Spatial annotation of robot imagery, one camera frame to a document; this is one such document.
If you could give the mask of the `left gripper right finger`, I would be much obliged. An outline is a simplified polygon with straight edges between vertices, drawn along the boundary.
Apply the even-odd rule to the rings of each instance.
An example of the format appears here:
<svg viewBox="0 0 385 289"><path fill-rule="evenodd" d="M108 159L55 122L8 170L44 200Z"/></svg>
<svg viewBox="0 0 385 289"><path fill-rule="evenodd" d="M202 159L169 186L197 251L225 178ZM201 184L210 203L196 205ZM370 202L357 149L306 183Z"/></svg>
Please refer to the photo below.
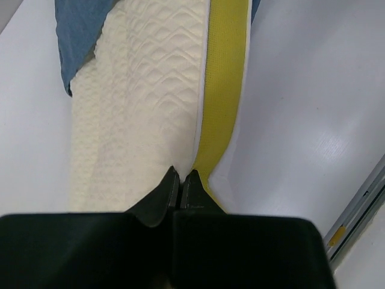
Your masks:
<svg viewBox="0 0 385 289"><path fill-rule="evenodd" d="M199 173L173 216L175 288L333 288L321 234L295 217L226 214Z"/></svg>

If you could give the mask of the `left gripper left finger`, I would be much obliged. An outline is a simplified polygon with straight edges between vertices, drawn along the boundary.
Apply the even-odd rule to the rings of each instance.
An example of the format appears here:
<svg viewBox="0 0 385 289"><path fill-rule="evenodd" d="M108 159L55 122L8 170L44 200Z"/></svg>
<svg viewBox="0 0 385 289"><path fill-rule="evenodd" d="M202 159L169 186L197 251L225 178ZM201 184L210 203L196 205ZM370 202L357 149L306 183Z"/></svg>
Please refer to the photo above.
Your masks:
<svg viewBox="0 0 385 289"><path fill-rule="evenodd" d="M165 221L179 175L120 213L1 217L2 288L169 288Z"/></svg>

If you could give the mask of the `aluminium rail front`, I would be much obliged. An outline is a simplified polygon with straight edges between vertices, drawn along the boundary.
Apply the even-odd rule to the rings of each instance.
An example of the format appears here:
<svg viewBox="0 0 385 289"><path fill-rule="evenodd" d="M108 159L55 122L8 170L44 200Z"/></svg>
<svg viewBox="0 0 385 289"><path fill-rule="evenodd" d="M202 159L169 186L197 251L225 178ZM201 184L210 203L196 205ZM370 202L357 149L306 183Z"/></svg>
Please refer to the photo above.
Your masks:
<svg viewBox="0 0 385 289"><path fill-rule="evenodd" d="M324 237L333 268L359 239L384 203L384 160L379 162Z"/></svg>

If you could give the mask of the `blue pillowcase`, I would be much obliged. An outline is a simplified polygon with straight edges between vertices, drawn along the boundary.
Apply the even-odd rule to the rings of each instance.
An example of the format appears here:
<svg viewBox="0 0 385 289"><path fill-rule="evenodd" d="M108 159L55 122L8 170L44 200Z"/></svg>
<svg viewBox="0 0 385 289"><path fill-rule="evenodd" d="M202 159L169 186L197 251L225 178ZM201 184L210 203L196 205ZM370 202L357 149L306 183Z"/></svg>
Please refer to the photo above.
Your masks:
<svg viewBox="0 0 385 289"><path fill-rule="evenodd" d="M70 82L96 44L113 0L55 0L56 35L61 79L71 96Z"/></svg>

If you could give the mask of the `cream yellow pillow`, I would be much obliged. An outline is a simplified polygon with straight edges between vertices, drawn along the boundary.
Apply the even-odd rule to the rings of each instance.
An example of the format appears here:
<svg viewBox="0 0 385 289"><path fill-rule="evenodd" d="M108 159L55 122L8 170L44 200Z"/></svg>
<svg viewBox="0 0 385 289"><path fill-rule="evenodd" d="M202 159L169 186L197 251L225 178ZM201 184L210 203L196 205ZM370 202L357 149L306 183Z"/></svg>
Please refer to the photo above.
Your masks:
<svg viewBox="0 0 385 289"><path fill-rule="evenodd" d="M209 178L232 138L251 1L119 1L71 80L69 209L123 211L173 167Z"/></svg>

